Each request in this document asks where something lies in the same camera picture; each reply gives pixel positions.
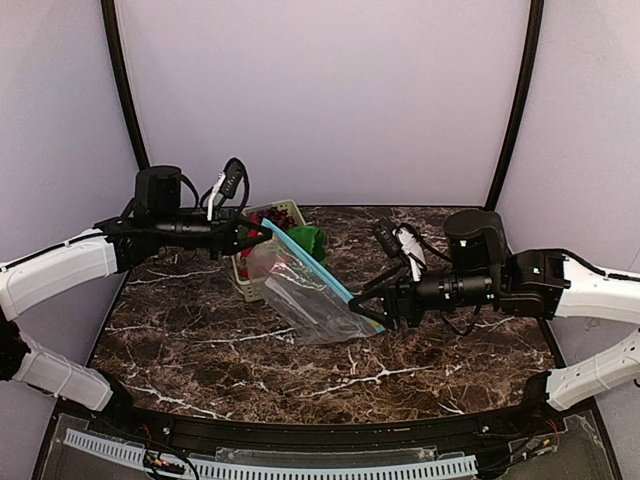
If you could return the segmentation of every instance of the green cloth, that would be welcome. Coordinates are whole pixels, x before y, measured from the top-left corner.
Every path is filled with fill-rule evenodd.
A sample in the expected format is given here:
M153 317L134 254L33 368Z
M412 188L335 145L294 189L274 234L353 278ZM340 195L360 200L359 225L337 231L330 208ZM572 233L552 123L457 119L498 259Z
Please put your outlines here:
M327 252L324 250L324 246L327 243L327 236L322 230L318 227L305 225L287 230L287 235L304 248L305 252L315 260L324 264L324 260L327 258Z

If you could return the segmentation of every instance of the plastic bag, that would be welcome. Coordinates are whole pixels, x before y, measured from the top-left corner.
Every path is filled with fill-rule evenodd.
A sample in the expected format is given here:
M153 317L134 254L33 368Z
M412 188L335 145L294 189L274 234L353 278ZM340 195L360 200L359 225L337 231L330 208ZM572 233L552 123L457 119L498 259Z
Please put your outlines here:
M296 332L298 344L344 342L384 328L349 310L348 291L304 249L268 220L273 239L247 258L249 278Z

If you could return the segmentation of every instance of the marble tabletop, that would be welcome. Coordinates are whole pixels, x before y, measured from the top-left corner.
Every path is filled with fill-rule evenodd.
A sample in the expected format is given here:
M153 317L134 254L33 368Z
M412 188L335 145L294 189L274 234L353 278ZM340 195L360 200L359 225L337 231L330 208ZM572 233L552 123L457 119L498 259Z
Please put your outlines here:
M350 291L391 262L371 235L382 217L415 225L445 250L444 219L423 207L310 207L328 237L327 268ZM438 260L429 258L430 266ZM464 328L471 312L452 315ZM418 329L299 346L264 302L246 303L231 261L168 248L136 268L99 340L93 367L152 410L249 422L372 423L518 404L525 381L553 367L537 322L484 308L458 337L437 315Z

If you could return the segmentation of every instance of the basket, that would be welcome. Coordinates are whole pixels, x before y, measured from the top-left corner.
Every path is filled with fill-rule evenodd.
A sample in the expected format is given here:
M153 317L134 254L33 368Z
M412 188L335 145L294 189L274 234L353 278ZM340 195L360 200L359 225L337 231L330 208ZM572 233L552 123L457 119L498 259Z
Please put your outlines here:
M245 208L243 212L248 215L250 213L259 212L260 210L266 210L271 207L276 207L278 208L278 210L286 210L287 213L291 215L291 217L293 217L296 225L298 226L307 224L304 221L304 218L302 218L302 214L298 209L298 205L296 205L296 202L294 202L293 200L281 200L279 202L262 205L260 207ZM235 255L231 257L231 262L233 263L233 274L236 277L236 282L238 283L238 285L240 285L240 290L242 290L245 301L255 302L256 300L262 300L262 296L260 295L258 286L253 285L251 283L251 280L242 280L240 278L240 275L238 274L238 265L236 264Z

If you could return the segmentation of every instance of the white wall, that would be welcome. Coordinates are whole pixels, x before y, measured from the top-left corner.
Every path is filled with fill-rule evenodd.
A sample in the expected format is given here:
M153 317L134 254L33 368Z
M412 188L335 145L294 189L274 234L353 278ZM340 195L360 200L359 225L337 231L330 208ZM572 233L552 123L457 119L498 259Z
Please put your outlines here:
M484 204L527 0L119 2L152 164L254 204Z
M547 2L527 109L498 205L516 251L566 247L640 272L640 9L633 0ZM552 323L568 363L631 325ZM598 397L625 478L640 472L640 390Z
M109 63L100 2L0 2L0 261L120 213L135 160ZM118 284L76 288L18 321L85 362ZM0 478L30 478L54 401L0 384Z

